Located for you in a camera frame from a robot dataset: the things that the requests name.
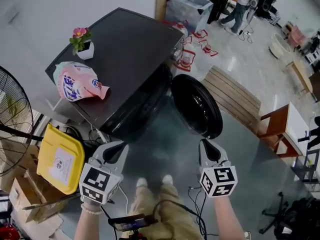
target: fan stand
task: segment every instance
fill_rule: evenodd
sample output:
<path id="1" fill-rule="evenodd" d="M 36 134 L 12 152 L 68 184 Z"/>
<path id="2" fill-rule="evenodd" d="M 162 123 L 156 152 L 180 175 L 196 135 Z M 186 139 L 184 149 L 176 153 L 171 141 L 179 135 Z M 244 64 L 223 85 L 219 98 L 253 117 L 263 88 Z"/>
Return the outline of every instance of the fan stand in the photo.
<path id="1" fill-rule="evenodd" d="M 23 138 L 27 138 L 27 139 L 29 139 L 31 137 L 32 140 L 35 140 L 38 142 L 41 142 L 44 139 L 43 137 L 31 135 L 31 134 L 25 133 L 23 131 L 19 131 L 19 130 L 13 129 L 11 127 L 5 126 L 3 124 L 0 124 L 0 131 L 4 131 L 4 132 L 11 134 L 13 136 L 19 136 L 19 137 L 23 137 Z"/>

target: hand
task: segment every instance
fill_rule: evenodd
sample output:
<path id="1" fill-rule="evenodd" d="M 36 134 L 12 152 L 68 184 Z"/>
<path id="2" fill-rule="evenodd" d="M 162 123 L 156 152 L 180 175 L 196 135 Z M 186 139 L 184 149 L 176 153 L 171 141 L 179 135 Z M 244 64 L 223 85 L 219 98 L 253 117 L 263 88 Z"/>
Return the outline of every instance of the hand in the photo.
<path id="1" fill-rule="evenodd" d="M 101 210 L 100 208 L 101 204 L 99 202 L 93 201 L 86 197 L 84 197 L 83 199 L 83 205 L 85 208 L 87 208 L 92 212 L 99 212 Z"/>

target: white wall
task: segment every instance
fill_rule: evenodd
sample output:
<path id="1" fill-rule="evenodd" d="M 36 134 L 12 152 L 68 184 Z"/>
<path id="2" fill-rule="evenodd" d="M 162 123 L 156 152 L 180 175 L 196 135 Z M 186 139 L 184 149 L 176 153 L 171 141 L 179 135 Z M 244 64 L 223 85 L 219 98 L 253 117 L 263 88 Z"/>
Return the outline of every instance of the white wall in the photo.
<path id="1" fill-rule="evenodd" d="M 320 28 L 320 9 L 313 0 L 277 0 L 274 7 L 280 13 L 281 26 L 291 21 L 308 36 Z"/>
<path id="2" fill-rule="evenodd" d="M 19 14 L 6 24 L 1 16 L 14 4 Z M 17 78 L 34 110 L 65 119 L 46 101 L 55 105 L 59 95 L 45 69 L 66 47 L 75 27 L 88 27 L 118 7 L 153 17 L 155 0 L 0 0 L 0 65 Z"/>

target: khaki pants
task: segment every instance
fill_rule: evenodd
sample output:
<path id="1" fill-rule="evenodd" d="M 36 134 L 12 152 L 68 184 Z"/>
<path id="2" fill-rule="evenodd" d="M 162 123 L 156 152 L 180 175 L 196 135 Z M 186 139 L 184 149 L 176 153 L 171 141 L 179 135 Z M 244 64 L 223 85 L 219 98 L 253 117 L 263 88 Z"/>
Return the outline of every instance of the khaki pants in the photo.
<path id="1" fill-rule="evenodd" d="M 160 200 L 172 200 L 182 203 L 178 197 L 177 189 L 171 184 L 164 184 L 159 194 Z M 152 214 L 156 201 L 152 192 L 146 186 L 136 189 L 135 201 L 131 206 L 129 216 Z M 139 229 L 148 240 L 202 240 L 199 228 L 192 219 L 188 211 L 171 203 L 163 202 L 159 210 L 155 213 L 155 218 L 159 221 L 156 224 Z M 123 232 L 123 238 L 129 238 L 131 231 Z"/>

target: pink flower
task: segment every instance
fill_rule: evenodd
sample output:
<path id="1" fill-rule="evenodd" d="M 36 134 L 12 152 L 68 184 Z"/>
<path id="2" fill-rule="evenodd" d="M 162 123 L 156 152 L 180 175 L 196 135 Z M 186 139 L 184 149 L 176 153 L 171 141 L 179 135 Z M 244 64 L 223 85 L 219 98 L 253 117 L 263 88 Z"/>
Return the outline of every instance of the pink flower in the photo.
<path id="1" fill-rule="evenodd" d="M 81 38 L 85 33 L 87 33 L 87 29 L 84 27 L 76 27 L 73 30 L 73 36 L 75 38 Z"/>

